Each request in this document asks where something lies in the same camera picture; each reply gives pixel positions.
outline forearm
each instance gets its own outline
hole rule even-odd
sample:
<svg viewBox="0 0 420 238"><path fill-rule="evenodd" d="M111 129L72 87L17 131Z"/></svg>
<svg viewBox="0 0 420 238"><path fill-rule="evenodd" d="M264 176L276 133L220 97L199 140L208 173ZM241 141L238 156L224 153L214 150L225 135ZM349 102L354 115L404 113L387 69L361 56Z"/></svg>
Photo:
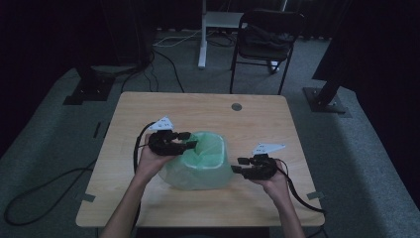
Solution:
<svg viewBox="0 0 420 238"><path fill-rule="evenodd" d="M294 205L290 199L288 189L279 189L278 187L276 187L275 184L271 183L265 188L265 191L271 197L275 207L278 210L278 215L280 218L284 237L305 237L300 224L300 220L296 214Z"/></svg>
<svg viewBox="0 0 420 238"><path fill-rule="evenodd" d="M305 237L300 224L300 220L297 217L296 211L294 210L294 206L290 198L283 200L282 202L275 201L274 204L278 210L284 237Z"/></svg>
<svg viewBox="0 0 420 238"><path fill-rule="evenodd" d="M146 181L132 180L122 200L108 220L101 238L130 237L138 206L146 188Z"/></svg>

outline human arm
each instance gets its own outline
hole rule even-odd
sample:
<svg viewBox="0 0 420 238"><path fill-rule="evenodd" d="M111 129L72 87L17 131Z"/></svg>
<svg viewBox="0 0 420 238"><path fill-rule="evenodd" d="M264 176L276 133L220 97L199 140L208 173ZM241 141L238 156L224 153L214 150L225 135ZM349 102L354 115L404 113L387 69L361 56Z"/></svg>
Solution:
<svg viewBox="0 0 420 238"><path fill-rule="evenodd" d="M281 168L281 162L276 162L277 166ZM274 202L274 205L278 210L284 237L305 237L300 220L297 217L293 203L290 199L287 177L282 172L277 172L269 180L252 180L252 182L262 185L263 190Z"/></svg>
<svg viewBox="0 0 420 238"><path fill-rule="evenodd" d="M150 134L146 135L145 144L149 142ZM130 237L133 222L139 204L145 192L146 185L175 156L158 156L148 146L144 146L140 155L136 174L132 178L123 198L108 220L101 233L101 238Z"/></svg>

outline gray carpet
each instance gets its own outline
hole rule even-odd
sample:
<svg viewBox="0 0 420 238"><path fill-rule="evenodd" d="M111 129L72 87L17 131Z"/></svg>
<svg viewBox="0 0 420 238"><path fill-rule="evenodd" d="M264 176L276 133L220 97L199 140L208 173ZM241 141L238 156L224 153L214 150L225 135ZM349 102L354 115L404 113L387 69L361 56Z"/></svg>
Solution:
<svg viewBox="0 0 420 238"><path fill-rule="evenodd" d="M166 33L183 35L190 33ZM214 38L214 41L227 43ZM310 172L328 210L325 229L330 237L419 237L420 212L405 190L382 144L361 109L355 94L341 88L339 97L351 118L311 112L303 87L322 87L311 80L328 41L298 40L282 95L287 98ZM209 45L206 68L197 68L198 41L171 48L156 48L176 65L185 92L229 93L233 48ZM121 67L97 66L118 71ZM111 121L127 75L119 76L106 102L84 102L63 106L79 77L75 70L59 78L27 127L0 160L0 211L17 194L74 168L95 160ZM153 67L134 75L124 90L181 92L171 64L156 55ZM265 67L238 65L234 91L247 94L276 94L279 74ZM23 199L11 210L20 222L31 220L48 209L74 180L77 173L61 178L48 188ZM84 175L46 217L27 226L0 221L0 237L95 237L95 229L80 228L74 220L90 174ZM316 228L305 228L310 234ZM270 228L270 237L282 237L280 227Z"/></svg>

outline white marker tag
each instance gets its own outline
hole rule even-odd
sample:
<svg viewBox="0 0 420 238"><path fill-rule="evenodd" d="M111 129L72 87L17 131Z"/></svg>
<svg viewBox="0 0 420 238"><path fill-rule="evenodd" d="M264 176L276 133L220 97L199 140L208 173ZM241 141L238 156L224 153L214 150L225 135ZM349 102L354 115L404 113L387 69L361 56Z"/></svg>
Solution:
<svg viewBox="0 0 420 238"><path fill-rule="evenodd" d="M156 131L172 130L172 129L173 129L173 124L172 122L170 122L167 116L164 116L160 120L156 121L155 124L149 127L149 130L156 130Z"/></svg>
<svg viewBox="0 0 420 238"><path fill-rule="evenodd" d="M270 152L278 151L285 148L285 145L280 144L263 144L259 143L253 150L253 155L268 154Z"/></svg>

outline light green plastic bag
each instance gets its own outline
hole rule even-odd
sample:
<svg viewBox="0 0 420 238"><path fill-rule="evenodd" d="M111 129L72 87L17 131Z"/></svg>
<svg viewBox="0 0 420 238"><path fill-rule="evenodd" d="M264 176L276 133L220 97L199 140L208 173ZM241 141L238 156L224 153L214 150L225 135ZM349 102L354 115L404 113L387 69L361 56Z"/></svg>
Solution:
<svg viewBox="0 0 420 238"><path fill-rule="evenodd" d="M186 150L183 155L166 163L158 175L183 190L225 186L233 172L223 137L212 132L195 132L187 141L198 141L195 149Z"/></svg>

